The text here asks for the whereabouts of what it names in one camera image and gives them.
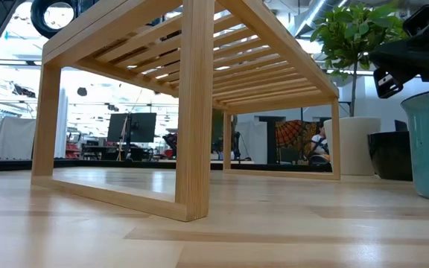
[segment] wooden slat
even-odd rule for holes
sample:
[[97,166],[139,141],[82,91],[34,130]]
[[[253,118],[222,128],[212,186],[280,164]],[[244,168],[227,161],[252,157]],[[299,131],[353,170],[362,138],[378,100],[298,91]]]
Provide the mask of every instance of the wooden slat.
[[[109,12],[107,10],[92,11],[106,7],[105,4],[96,4],[88,10],[89,13],[84,13],[75,20],[79,21],[78,23],[70,23],[61,31],[61,36],[66,36],[65,33],[67,32],[76,32],[72,38],[64,38],[64,43],[53,51],[49,51],[54,45],[52,45],[51,40],[48,41],[50,45],[45,45],[43,61],[52,61],[53,64],[59,66],[68,66],[104,46],[116,42],[154,18],[172,11],[179,7],[181,2],[181,0],[126,0]],[[92,16],[96,13],[99,16],[103,13],[105,15],[93,18]],[[86,25],[86,28],[75,30],[74,28],[78,25]]]
[[269,100],[264,101],[263,103],[253,104],[244,104],[244,105],[228,105],[229,112],[233,115],[239,115],[244,113],[251,112],[265,112],[265,111],[276,111],[281,109],[294,109],[300,107],[311,107],[326,105],[331,103],[331,97],[326,97],[324,94],[318,94],[314,96],[299,97],[294,98],[282,98],[281,100]]
[[171,82],[174,80],[178,80],[179,79],[179,71],[173,74],[168,75],[167,77],[163,77],[160,78],[159,80],[164,81],[164,82]]
[[270,101],[286,101],[289,99],[293,99],[293,98],[315,98],[316,96],[321,95],[322,92],[319,90],[316,91],[302,91],[302,92],[295,92],[289,95],[282,95],[282,96],[274,96],[274,97],[266,97],[263,99],[256,99],[256,100],[242,100],[242,101],[238,101],[235,103],[231,103],[228,106],[243,106],[243,105],[258,105],[258,104],[264,104],[266,102],[270,102]]
[[175,36],[173,38],[170,38],[168,40],[165,40],[159,44],[156,44],[152,46],[151,48],[148,48],[142,52],[140,52],[137,55],[131,56],[125,60],[122,60],[119,63],[116,63],[115,66],[117,67],[127,67],[132,65],[137,65],[140,62],[143,62],[145,60],[149,60],[153,57],[158,57],[160,54],[163,54],[165,52],[168,52],[173,49],[177,49],[181,46],[182,36]]
[[338,88],[322,72],[319,66],[301,48],[299,43],[286,31],[276,16],[262,1],[256,0],[218,0],[233,15],[249,28],[253,29],[259,38],[278,52],[300,74],[308,78],[318,89],[328,96],[338,97]]
[[266,43],[259,38],[247,40],[245,42],[239,42],[237,44],[226,46],[225,48],[214,51],[214,58],[220,59],[223,57],[228,57],[239,52],[247,51],[253,48],[259,48],[263,45],[266,45]]
[[213,109],[219,109],[222,111],[226,111],[229,109],[229,107],[224,105],[224,104],[221,104],[220,102],[218,102],[216,100],[213,100]]
[[[101,48],[101,49],[97,50],[96,52],[92,53],[92,55],[90,57],[97,58],[100,55],[103,55],[103,54],[107,53],[108,51],[111,51],[112,49],[115,49],[115,48],[123,45],[130,38],[134,37],[137,34],[140,34],[143,31],[146,31],[147,29],[150,29],[150,28],[151,28],[151,26],[143,25],[140,28],[138,28],[137,30],[129,33],[128,35],[126,35],[126,36],[124,36],[122,38],[117,39],[117,41],[111,43],[110,45],[106,45],[103,48]],[[150,42],[150,43],[147,44],[147,46],[152,46],[152,45],[154,45],[154,42]]]
[[214,93],[228,92],[228,91],[232,91],[232,90],[236,90],[236,89],[245,89],[245,88],[251,87],[251,86],[265,85],[268,83],[277,83],[277,82],[282,82],[282,81],[286,81],[286,80],[293,80],[293,79],[302,78],[302,76],[300,74],[296,73],[294,68],[288,69],[288,70],[273,71],[271,73],[271,75],[272,75],[272,77],[269,77],[269,78],[253,77],[252,79],[248,79],[249,82],[238,83],[238,84],[235,84],[234,86],[220,87],[218,89],[213,89],[213,92]]
[[[264,42],[260,39],[253,39],[246,42],[240,42],[236,45],[232,45],[226,48],[218,49],[214,51],[214,58],[220,59],[229,55],[233,55],[242,51],[247,51],[249,49],[258,48],[262,46]],[[142,66],[132,69],[132,71],[141,73],[165,64],[169,64],[179,60],[179,51],[172,52],[170,54],[164,55],[159,59],[146,63]]]
[[108,78],[124,81],[125,83],[130,83],[135,86],[151,89],[155,92],[161,92],[175,97],[178,95],[178,91],[174,90],[168,83],[160,83],[154,79],[144,76],[143,74],[136,74],[128,70],[115,68],[107,63],[84,59],[73,63],[71,66]]
[[278,97],[278,96],[288,96],[292,95],[293,93],[306,93],[306,92],[315,92],[318,89],[315,86],[305,86],[299,88],[298,86],[293,87],[292,89],[283,89],[281,91],[272,91],[264,94],[254,94],[249,95],[241,98],[230,98],[228,100],[223,100],[222,103],[229,105],[231,103],[237,103],[240,101],[253,101],[253,100],[261,100],[268,97]]
[[156,77],[159,77],[159,76],[164,75],[164,74],[170,74],[171,72],[179,71],[179,67],[180,67],[180,62],[173,63],[173,64],[170,64],[169,66],[164,67],[164,68],[160,68],[158,70],[149,72],[146,75],[148,77],[156,78]]
[[227,83],[227,82],[232,82],[232,81],[236,81],[239,79],[244,79],[244,78],[248,78],[248,77],[256,77],[257,75],[260,74],[266,74],[270,71],[278,71],[278,70],[282,70],[282,69],[286,69],[286,68],[291,68],[289,63],[278,63],[278,64],[273,64],[271,66],[265,66],[265,67],[261,67],[261,68],[257,68],[251,71],[243,71],[237,74],[231,74],[231,75],[226,75],[225,77],[219,77],[219,78],[215,78],[213,79],[213,84],[217,85],[217,84],[223,84]]
[[230,92],[215,93],[213,94],[213,98],[216,98],[218,101],[223,101],[230,98],[252,96],[256,94],[277,92],[285,89],[302,88],[306,86],[312,86],[312,83],[305,78],[300,78],[295,80],[272,83],[268,85],[259,85],[245,89],[238,89]]
[[136,36],[127,40],[123,45],[100,55],[97,60],[101,62],[109,62],[120,56],[123,56],[137,48],[140,48],[149,42],[167,36],[178,31],[182,27],[182,15],[175,16],[172,19],[167,20],[159,25],[156,25]]
[[265,171],[265,170],[234,170],[234,169],[224,170],[223,172],[225,174],[245,175],[245,176],[336,180],[332,175],[332,173]]
[[214,5],[183,0],[175,202],[186,206],[186,220],[205,217],[209,207]]
[[[105,189],[100,187],[100,185],[92,184],[91,182],[86,181],[73,183],[71,181],[59,179],[41,178],[41,176],[33,176],[33,181],[33,185],[51,188],[69,194],[75,194],[80,197],[90,198],[91,200],[98,200],[109,204],[119,205],[124,208],[144,211],[174,220],[186,221],[185,206],[168,200],[144,197],[137,194],[132,194],[131,192],[125,193],[123,191]],[[143,191],[139,189],[133,190],[136,192]]]
[[[243,61],[255,60],[259,57],[264,57],[267,55],[273,54],[273,51],[270,48],[262,48],[257,51],[251,51],[242,55],[238,55],[235,57],[222,59],[214,62],[214,68],[218,68],[221,66],[230,66],[235,63],[241,63]],[[174,63],[166,68],[161,68],[159,70],[154,71],[153,73],[147,74],[149,77],[158,77],[163,74],[170,74],[172,72],[179,71],[179,63]]]
[[242,71],[249,71],[262,66],[280,63],[281,61],[284,60],[279,55],[262,57],[261,59],[253,60],[252,62],[240,64],[238,66],[234,66],[225,70],[215,71],[213,77],[224,77],[226,75],[235,74]]
[[232,31],[231,33],[225,33],[220,36],[216,36],[214,38],[214,47],[227,45],[229,43],[236,42],[238,40],[241,40],[243,38],[247,38],[253,35],[255,35],[255,33],[251,29],[247,27],[243,27],[241,29]]
[[[232,17],[232,15],[224,16],[224,17],[221,17],[220,19],[217,19],[214,22],[214,29],[215,29],[214,31],[226,30],[227,28],[230,28],[232,26],[239,24],[238,20],[227,19],[226,17],[229,18],[229,17]],[[244,34],[247,34],[247,32],[252,33],[252,31],[250,31],[248,29],[247,31],[244,31]],[[237,38],[237,36],[231,36],[230,38],[228,38],[228,37],[221,38],[222,36],[225,36],[225,35],[226,34],[219,36],[220,40],[222,40],[222,42],[229,42],[230,38],[235,38],[235,37]],[[127,66],[137,65],[138,63],[140,63],[142,61],[149,60],[150,58],[157,57],[160,54],[163,54],[163,53],[168,52],[170,50],[179,48],[181,46],[181,39],[182,39],[181,35],[172,37],[168,40],[165,40],[164,42],[161,42],[157,45],[154,45],[153,47],[147,49],[146,51],[141,52],[140,54],[128,57],[127,59],[125,59],[125,60],[123,60],[123,61],[121,61],[115,65],[118,67],[127,67]]]
[[219,13],[221,11],[225,11],[225,10],[226,10],[226,8],[223,5],[221,5],[220,3],[218,3],[217,1],[214,3],[214,13],[215,14]]
[[155,60],[150,61],[149,63],[145,63],[141,66],[137,66],[133,68],[132,71],[136,73],[142,73],[144,71],[148,71],[151,69],[155,69],[156,67],[163,66],[169,63],[174,63],[179,60],[180,50],[171,52],[169,54],[163,55]]
[[242,63],[245,61],[256,60],[260,57],[266,57],[272,54],[275,54],[271,48],[261,48],[255,51],[239,54],[237,56],[224,58],[221,60],[216,60],[214,62],[214,68],[219,68],[221,66],[231,66],[236,63]]
[[219,33],[239,24],[241,24],[241,20],[232,14],[229,14],[214,21],[214,32]]
[[179,88],[179,80],[171,81],[170,85],[175,86],[178,89]]

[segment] wooden floorboard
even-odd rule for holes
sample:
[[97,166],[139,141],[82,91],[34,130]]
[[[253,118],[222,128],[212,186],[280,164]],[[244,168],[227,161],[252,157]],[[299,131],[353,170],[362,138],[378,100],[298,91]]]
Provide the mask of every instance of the wooden floorboard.
[[[72,167],[66,181],[170,196],[174,170]],[[429,268],[429,200],[412,182],[211,173],[209,215],[182,223],[0,172],[0,267]]]

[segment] slatted wooden bench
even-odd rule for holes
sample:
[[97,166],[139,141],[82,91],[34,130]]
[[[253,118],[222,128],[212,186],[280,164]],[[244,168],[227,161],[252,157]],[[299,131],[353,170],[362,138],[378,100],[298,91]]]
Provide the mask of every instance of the slatted wooden bench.
[[[180,5],[182,14],[145,26]],[[224,10],[229,15],[220,16]],[[53,177],[60,72],[66,66],[179,98],[174,200]],[[224,154],[230,155],[232,115],[331,104],[333,173],[231,170],[228,159],[224,168],[226,173],[340,179],[338,95],[261,0],[102,0],[44,46],[31,181],[163,217],[196,220],[209,209],[212,107],[224,111]]]

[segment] cable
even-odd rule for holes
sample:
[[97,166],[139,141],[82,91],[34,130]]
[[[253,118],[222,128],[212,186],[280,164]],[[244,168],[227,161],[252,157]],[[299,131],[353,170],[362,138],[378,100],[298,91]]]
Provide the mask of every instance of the cable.
[[345,110],[345,108],[343,108],[343,106],[342,106],[341,104],[339,104],[339,106],[340,106],[340,108],[342,108],[342,110],[343,110],[345,113],[347,113],[347,114],[349,114],[349,113],[350,113],[349,111]]
[[118,156],[117,156],[117,161],[122,161],[122,144],[124,143],[125,140],[125,130],[127,130],[127,120],[128,120],[128,116],[132,113],[132,111],[135,109],[137,103],[139,102],[140,96],[142,96],[142,90],[140,89],[140,93],[139,96],[137,97],[137,99],[135,100],[135,104],[133,104],[132,109],[130,110],[130,112],[127,114],[127,117],[125,117],[125,121],[124,121],[124,126],[122,127],[122,133],[121,133],[121,140],[118,143]]
[[250,152],[247,150],[246,144],[244,143],[244,138],[243,138],[243,136],[241,135],[241,133],[239,133],[239,136],[241,137],[241,141],[243,142],[244,149],[246,150],[247,157],[251,158],[251,156],[250,156]]

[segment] ceiling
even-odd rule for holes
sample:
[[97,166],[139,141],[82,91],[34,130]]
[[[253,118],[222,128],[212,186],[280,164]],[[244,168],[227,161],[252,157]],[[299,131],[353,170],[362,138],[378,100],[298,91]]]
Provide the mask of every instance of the ceiling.
[[[292,21],[292,16],[297,15],[299,11],[304,12],[309,8],[310,0],[265,0],[265,2],[270,9],[278,11],[279,19],[286,25]],[[388,1],[362,0],[362,2],[378,5]],[[413,4],[414,7],[419,7],[427,2],[429,1],[409,0],[409,3]],[[0,62],[0,100],[15,98],[15,95],[12,95],[11,83],[27,87],[37,95],[39,67],[27,66],[25,61],[40,61],[42,47],[47,42],[47,39],[34,29],[30,19],[30,11],[31,3],[29,1],[21,4],[0,39],[0,60],[4,60]],[[305,44],[301,43],[301,45],[309,53],[316,53],[309,51],[309,48],[314,51],[320,50],[320,48],[315,47],[315,44],[313,45],[308,41],[305,41]],[[178,100],[171,96],[155,95],[148,89],[141,89],[74,69],[63,71],[62,85],[66,88],[69,103],[73,103],[69,115],[70,126],[79,127],[85,133],[103,135],[106,132],[108,127],[107,120],[111,111],[107,109],[107,105],[104,105],[104,103],[115,104],[121,112],[124,112],[126,109],[132,109],[135,102],[145,105],[145,107],[136,108],[138,112],[149,112],[150,107],[146,106],[146,104],[152,104],[157,107],[168,107],[168,109],[159,110],[161,121],[157,131],[163,133],[164,127],[176,128]],[[83,98],[77,95],[79,87],[87,88],[87,97]],[[0,107],[1,105],[4,106],[3,110],[24,113],[29,118],[35,116],[36,104],[34,102],[30,105],[18,104],[17,102],[11,105],[0,104]]]
[[[281,12],[294,13],[296,15],[299,12],[299,2],[301,12],[303,9],[308,8],[311,0],[263,0],[264,3],[272,10],[279,10]],[[362,2],[371,6],[378,6],[391,2],[391,0],[350,0],[351,4]],[[402,7],[411,6],[412,10],[420,8],[423,4],[428,4],[429,0],[400,0]]]

